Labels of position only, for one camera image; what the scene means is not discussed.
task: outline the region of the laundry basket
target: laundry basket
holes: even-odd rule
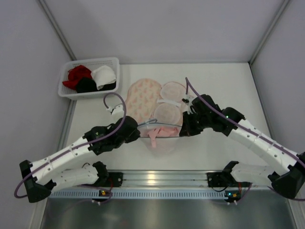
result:
[[[62,82],[68,80],[68,71],[72,68],[75,68],[78,65],[84,65],[91,71],[103,66],[107,65],[111,67],[116,75],[116,86],[113,90],[109,91],[100,91],[100,92],[87,92],[87,93],[77,93],[75,90],[72,90],[68,87],[65,87]],[[67,97],[72,100],[78,99],[90,99],[90,98],[99,98],[102,97],[103,94],[108,92],[115,92],[119,88],[120,82],[120,64],[118,58],[109,57],[109,58],[97,58],[97,59],[88,59],[81,61],[71,61],[65,63],[65,65],[61,69],[61,78],[58,86],[58,95],[61,97]]]

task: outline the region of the white wall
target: white wall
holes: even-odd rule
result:
[[[293,0],[253,65],[275,139],[305,151],[305,1]]]
[[[283,0],[46,0],[78,59],[247,62]]]
[[[58,72],[70,60],[34,0],[2,2],[0,31],[0,228],[24,229],[34,205],[13,196],[19,163],[55,151],[68,102]]]

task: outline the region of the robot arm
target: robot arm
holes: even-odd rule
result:
[[[189,110],[183,114],[180,136],[197,135],[205,128],[212,128],[246,146],[269,165],[252,166],[231,161],[221,174],[218,174],[220,182],[225,182],[226,186],[245,181],[272,186],[280,195],[294,198],[305,182],[305,169],[299,163],[299,160],[305,162],[305,154],[298,155],[279,145],[255,128],[235,109],[227,107],[221,110],[210,96],[203,94],[201,98],[224,117],[233,120],[236,125],[212,111],[199,97],[192,101],[188,98],[184,100]]]
[[[98,156],[129,143],[140,137],[137,122],[126,116],[121,128],[112,136],[94,142],[111,133],[122,122],[122,118],[109,126],[96,126],[73,144],[42,160],[20,163],[22,177],[34,173],[24,182],[30,203],[48,197],[52,192],[77,185],[91,185],[101,187],[108,179],[106,166],[96,162],[92,166],[79,169],[69,169],[73,164],[87,158]]]

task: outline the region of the pink bra pad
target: pink bra pad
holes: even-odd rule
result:
[[[152,79],[140,79],[128,90],[126,106],[127,115],[138,123],[148,120],[160,96],[161,84]]]
[[[163,85],[160,91],[160,96],[163,99],[180,102],[185,95],[186,88],[177,82],[168,82]]]
[[[158,105],[153,113],[158,123],[177,124],[181,118],[180,109],[172,104],[162,103]]]

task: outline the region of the white strap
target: white strap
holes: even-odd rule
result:
[[[167,104],[172,104],[172,105],[177,106],[177,107],[181,107],[180,103],[177,103],[175,101],[171,101],[171,100],[168,100],[168,99],[158,99],[157,103],[167,103]]]

